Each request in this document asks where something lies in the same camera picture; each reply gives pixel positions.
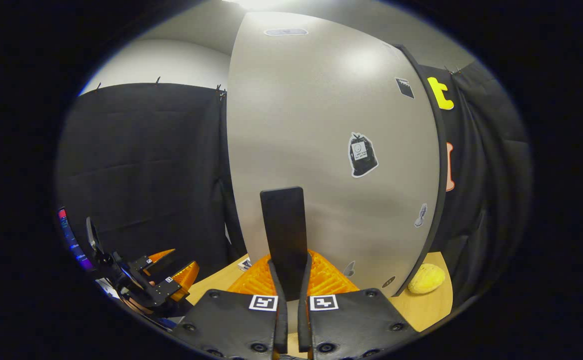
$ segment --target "yellow sponge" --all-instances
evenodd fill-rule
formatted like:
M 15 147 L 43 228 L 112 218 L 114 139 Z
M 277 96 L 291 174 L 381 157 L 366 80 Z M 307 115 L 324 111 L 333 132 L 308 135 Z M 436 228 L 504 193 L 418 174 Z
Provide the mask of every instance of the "yellow sponge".
M 407 285 L 414 294 L 433 292 L 445 281 L 445 272 L 434 264 L 422 264 Z

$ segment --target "bolt hole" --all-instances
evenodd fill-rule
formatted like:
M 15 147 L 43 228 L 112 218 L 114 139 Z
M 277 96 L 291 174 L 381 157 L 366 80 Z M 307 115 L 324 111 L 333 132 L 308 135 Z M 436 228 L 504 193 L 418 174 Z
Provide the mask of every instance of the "bolt hole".
M 371 350 L 368 350 L 366 353 L 363 353 L 362 357 L 367 358 L 368 356 L 374 355 L 376 353 L 380 353 L 380 350 L 378 350 L 377 348 L 373 348 Z
M 221 358 L 223 357 L 223 353 L 221 353 L 218 350 L 209 349 L 209 350 L 207 350 L 207 353 L 210 353 L 211 355 L 220 356 Z
M 257 353 L 264 353 L 267 351 L 267 346 L 264 346 L 264 344 L 253 344 L 252 350 Z
M 400 331 L 400 330 L 403 330 L 403 328 L 405 328 L 405 324 L 402 323 L 402 322 L 397 322 L 397 323 L 395 323 L 394 325 L 392 325 L 390 327 L 390 330 L 392 330 L 392 331 Z
M 320 351 L 321 353 L 329 353 L 331 351 L 333 351 L 336 348 L 336 346 L 330 342 L 325 342 L 324 344 L 320 344 L 318 346 L 318 351 Z

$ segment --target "orange mesh object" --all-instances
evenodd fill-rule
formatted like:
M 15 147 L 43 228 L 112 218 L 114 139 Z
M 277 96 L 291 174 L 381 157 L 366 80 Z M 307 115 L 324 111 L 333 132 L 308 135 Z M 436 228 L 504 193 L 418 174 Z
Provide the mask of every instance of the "orange mesh object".
M 148 256 L 149 259 L 152 260 L 152 262 L 157 262 L 158 260 L 161 260 L 164 256 L 168 255 L 169 253 L 171 253 L 172 251 L 176 250 L 175 248 L 171 249 L 171 250 L 165 250 L 165 251 L 161 251 L 161 252 L 157 252 L 154 255 L 150 255 Z
M 360 290 L 323 255 L 316 251 L 307 251 L 311 255 L 311 272 L 307 296 L 326 296 Z
M 307 296 L 342 294 L 360 290 L 323 255 L 316 251 L 308 251 L 311 255 L 311 272 Z M 269 259 L 271 259 L 271 255 L 258 260 L 227 291 L 239 294 L 275 296 L 276 288 L 267 263 Z
M 169 253 L 171 253 L 172 251 L 176 250 L 175 248 L 171 249 L 171 250 L 165 250 L 165 251 L 161 251 L 161 252 L 157 252 L 154 255 L 150 255 L 147 256 L 152 264 L 157 262 L 158 260 L 161 260 L 164 256 L 168 255 Z M 142 271 L 145 272 L 145 274 L 147 274 L 147 276 L 150 276 L 152 274 L 150 274 L 150 272 L 147 269 L 142 269 Z
M 196 280 L 196 276 L 198 276 L 198 271 L 200 267 L 198 263 L 192 261 L 191 264 L 184 267 L 182 270 L 178 271 L 177 273 L 173 274 L 171 278 L 181 286 L 177 292 L 174 292 L 170 297 L 174 301 L 180 301 L 183 296 L 189 295 L 189 287 L 194 284 Z
M 274 287 L 272 273 L 269 271 L 269 264 L 267 263 L 271 258 L 271 255 L 266 255 L 255 262 L 234 281 L 227 291 L 239 294 L 275 296 L 276 287 Z

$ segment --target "black fabric backdrop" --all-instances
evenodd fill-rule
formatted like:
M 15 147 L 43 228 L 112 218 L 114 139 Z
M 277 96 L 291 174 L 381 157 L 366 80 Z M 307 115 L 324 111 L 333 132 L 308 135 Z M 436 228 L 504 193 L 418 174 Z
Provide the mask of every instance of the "black fabric backdrop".
M 442 109 L 454 189 L 429 251 L 441 251 L 453 307 L 485 289 L 522 239 L 531 204 L 532 155 L 523 121 L 507 92 L 481 63 L 460 71 L 421 66 L 447 86 Z
M 227 201 L 231 179 L 221 170 L 229 164 L 221 102 L 214 89 L 168 83 L 108 86 L 77 98 L 55 182 L 58 207 L 88 256 L 88 216 L 104 250 L 133 261 L 175 248 L 167 271 L 196 260 L 197 280 L 247 253 L 232 223 L 234 197 Z

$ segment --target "white wall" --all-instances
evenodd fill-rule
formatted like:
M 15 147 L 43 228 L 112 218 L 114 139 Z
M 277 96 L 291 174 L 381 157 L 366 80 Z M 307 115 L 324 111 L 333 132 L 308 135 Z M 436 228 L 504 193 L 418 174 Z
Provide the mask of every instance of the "white wall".
M 100 68 L 80 94 L 120 84 L 185 84 L 227 89 L 230 57 L 211 48 L 170 39 L 133 41 Z

